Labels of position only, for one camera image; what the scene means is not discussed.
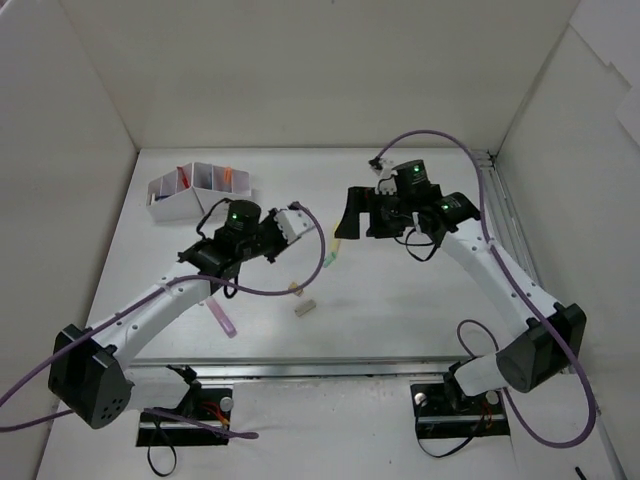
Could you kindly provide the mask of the green highlighter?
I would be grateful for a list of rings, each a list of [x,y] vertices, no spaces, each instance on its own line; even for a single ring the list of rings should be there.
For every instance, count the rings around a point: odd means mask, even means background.
[[[337,254],[335,252],[330,252],[323,262],[323,267],[328,268],[337,258]]]

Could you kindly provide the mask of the red ballpoint pen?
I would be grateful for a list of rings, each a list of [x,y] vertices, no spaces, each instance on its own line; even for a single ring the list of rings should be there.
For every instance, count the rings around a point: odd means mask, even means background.
[[[189,181],[189,176],[187,175],[186,171],[184,170],[183,167],[178,166],[176,168],[177,172],[178,172],[178,177],[183,185],[183,187],[185,189],[189,189],[190,188],[190,181]]]

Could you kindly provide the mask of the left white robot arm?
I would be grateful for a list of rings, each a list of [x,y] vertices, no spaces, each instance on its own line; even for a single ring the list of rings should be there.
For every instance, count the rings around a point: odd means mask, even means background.
[[[293,203],[263,215],[248,200],[230,200],[224,223],[212,236],[179,253],[176,263],[140,299],[111,319],[85,329],[65,327],[54,341],[48,387],[93,429],[123,413],[141,384],[128,369],[140,351],[191,307],[223,286],[238,284],[243,263],[268,262],[313,229]]]

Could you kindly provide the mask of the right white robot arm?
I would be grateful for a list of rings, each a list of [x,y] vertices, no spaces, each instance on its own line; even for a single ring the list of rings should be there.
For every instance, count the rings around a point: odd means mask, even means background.
[[[366,236],[396,238],[405,230],[427,236],[433,247],[455,260],[500,314],[511,342],[498,352],[454,368],[442,388],[445,405],[464,412],[480,394],[511,387],[527,393],[570,364],[562,349],[577,355],[586,315],[576,304],[562,305],[537,285],[489,234],[480,210],[460,192],[445,195],[430,182],[421,160],[394,165],[369,163],[374,187],[351,187],[336,237],[357,240],[360,216],[369,216]]]

